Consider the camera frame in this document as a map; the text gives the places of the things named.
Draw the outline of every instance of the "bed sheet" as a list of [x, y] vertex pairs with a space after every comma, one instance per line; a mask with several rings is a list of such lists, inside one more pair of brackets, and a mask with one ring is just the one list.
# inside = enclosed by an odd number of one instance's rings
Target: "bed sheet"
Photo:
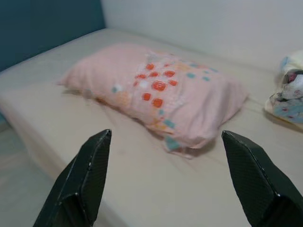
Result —
[[218, 137], [193, 160], [163, 151], [158, 138], [130, 118], [64, 93], [54, 81], [77, 60], [104, 46], [133, 42], [202, 62], [239, 79], [249, 90], [244, 108], [222, 129], [261, 145], [303, 193], [303, 134], [267, 116], [274, 72], [188, 52], [130, 33], [104, 29], [40, 54], [0, 75], [0, 109], [32, 159], [56, 177], [94, 133], [113, 131], [99, 221], [119, 227], [249, 226]]

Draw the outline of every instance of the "floor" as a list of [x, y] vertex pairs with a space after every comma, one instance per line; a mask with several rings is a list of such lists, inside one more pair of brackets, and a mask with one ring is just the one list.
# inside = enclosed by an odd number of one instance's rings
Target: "floor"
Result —
[[32, 227], [53, 185], [17, 134], [0, 132], [0, 227]]

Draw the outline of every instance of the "pillowcase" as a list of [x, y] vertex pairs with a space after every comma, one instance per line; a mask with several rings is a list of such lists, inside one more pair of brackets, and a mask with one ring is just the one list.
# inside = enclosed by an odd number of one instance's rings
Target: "pillowcase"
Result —
[[59, 82], [92, 96], [164, 138], [167, 151], [201, 148], [242, 106], [248, 93], [217, 70], [136, 44], [115, 44], [89, 56]]

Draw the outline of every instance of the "white sheet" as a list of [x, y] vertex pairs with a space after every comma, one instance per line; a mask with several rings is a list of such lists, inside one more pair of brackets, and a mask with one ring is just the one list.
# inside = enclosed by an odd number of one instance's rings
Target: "white sheet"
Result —
[[223, 129], [261, 145], [303, 193], [303, 134], [267, 118], [262, 105], [274, 73], [104, 29], [19, 64], [0, 75], [0, 109], [37, 164], [56, 177], [94, 133], [113, 130], [99, 219], [112, 226], [248, 226], [229, 174], [222, 140], [193, 160], [167, 154], [157, 138], [126, 116], [63, 94], [53, 81], [76, 60], [106, 45], [131, 41], [193, 59], [231, 74], [251, 92], [243, 111]]

